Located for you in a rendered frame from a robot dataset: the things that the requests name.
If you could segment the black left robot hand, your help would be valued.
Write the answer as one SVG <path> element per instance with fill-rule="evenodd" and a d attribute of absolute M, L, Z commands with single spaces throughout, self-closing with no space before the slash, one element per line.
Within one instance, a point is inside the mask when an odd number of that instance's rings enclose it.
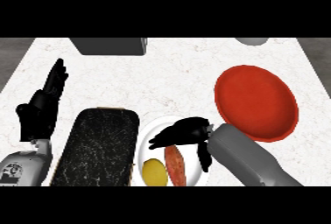
<path fill-rule="evenodd" d="M 57 59 L 45 77 L 45 84 L 38 89 L 28 103 L 16 106 L 20 123 L 20 141 L 50 139 L 57 122 L 57 104 L 68 79 L 63 60 Z"/>

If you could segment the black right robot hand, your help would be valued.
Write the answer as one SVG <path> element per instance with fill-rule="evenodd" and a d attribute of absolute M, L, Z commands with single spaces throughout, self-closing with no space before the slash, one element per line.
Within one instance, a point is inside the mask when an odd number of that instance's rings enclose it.
<path fill-rule="evenodd" d="M 198 116 L 183 118 L 149 140 L 149 149 L 153 150 L 171 145 L 196 144 L 201 169 L 207 172 L 212 163 L 211 154 L 207 151 L 207 140 L 211 132 L 212 125 L 205 118 Z"/>

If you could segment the white plate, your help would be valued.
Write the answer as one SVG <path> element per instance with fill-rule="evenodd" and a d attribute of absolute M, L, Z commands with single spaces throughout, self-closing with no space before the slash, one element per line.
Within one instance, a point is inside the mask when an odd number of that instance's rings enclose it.
<path fill-rule="evenodd" d="M 159 134 L 159 132 L 171 126 L 181 118 L 175 115 L 165 115 L 156 118 L 144 128 L 140 130 L 137 135 L 136 152 L 133 159 L 133 186 L 144 186 L 142 178 L 142 166 L 143 162 L 152 158 L 156 158 L 162 163 L 164 160 L 164 149 L 149 149 L 149 140 Z M 198 158 L 198 145 L 187 144 L 178 145 L 183 162 L 184 162 L 184 175 L 186 175 L 186 186 L 205 186 L 209 173 L 202 171 L 201 162 Z"/>

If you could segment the orange sweet potato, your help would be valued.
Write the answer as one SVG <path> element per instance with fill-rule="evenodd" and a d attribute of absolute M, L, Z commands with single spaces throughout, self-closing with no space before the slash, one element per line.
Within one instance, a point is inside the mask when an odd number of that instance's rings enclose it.
<path fill-rule="evenodd" d="M 174 186 L 186 186 L 184 162 L 177 147 L 167 146 L 164 150 L 165 166 Z"/>

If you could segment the red bowl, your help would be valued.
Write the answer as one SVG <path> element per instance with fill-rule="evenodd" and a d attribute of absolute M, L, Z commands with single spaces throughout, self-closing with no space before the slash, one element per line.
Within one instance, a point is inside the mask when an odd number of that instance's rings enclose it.
<path fill-rule="evenodd" d="M 275 142 L 294 132 L 298 122 L 295 96 L 280 78 L 258 66 L 224 70 L 214 84 L 221 119 L 254 140 Z"/>

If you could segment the yellow round fruit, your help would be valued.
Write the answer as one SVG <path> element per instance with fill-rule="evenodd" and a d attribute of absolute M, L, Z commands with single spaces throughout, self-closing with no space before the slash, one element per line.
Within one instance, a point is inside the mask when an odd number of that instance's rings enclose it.
<path fill-rule="evenodd" d="M 165 167 L 156 158 L 143 162 L 142 178 L 147 186 L 165 186 L 168 184 Z"/>

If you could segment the black speckled cutting board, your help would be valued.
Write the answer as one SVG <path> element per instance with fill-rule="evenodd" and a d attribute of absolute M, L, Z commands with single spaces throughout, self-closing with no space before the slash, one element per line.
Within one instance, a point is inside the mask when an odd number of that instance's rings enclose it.
<path fill-rule="evenodd" d="M 140 119 L 134 111 L 87 108 L 74 121 L 51 186 L 128 186 Z"/>

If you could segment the dark grey box appliance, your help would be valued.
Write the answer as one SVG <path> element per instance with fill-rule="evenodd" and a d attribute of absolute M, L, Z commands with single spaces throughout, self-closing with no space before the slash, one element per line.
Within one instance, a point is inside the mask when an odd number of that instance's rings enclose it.
<path fill-rule="evenodd" d="M 71 38 L 82 55 L 140 56 L 146 53 L 146 38 Z"/>

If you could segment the grey round object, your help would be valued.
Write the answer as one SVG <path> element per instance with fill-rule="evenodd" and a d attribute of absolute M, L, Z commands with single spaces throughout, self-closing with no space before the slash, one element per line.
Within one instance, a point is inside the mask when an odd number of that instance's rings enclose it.
<path fill-rule="evenodd" d="M 267 41 L 267 38 L 236 38 L 236 40 L 246 46 L 260 46 Z"/>

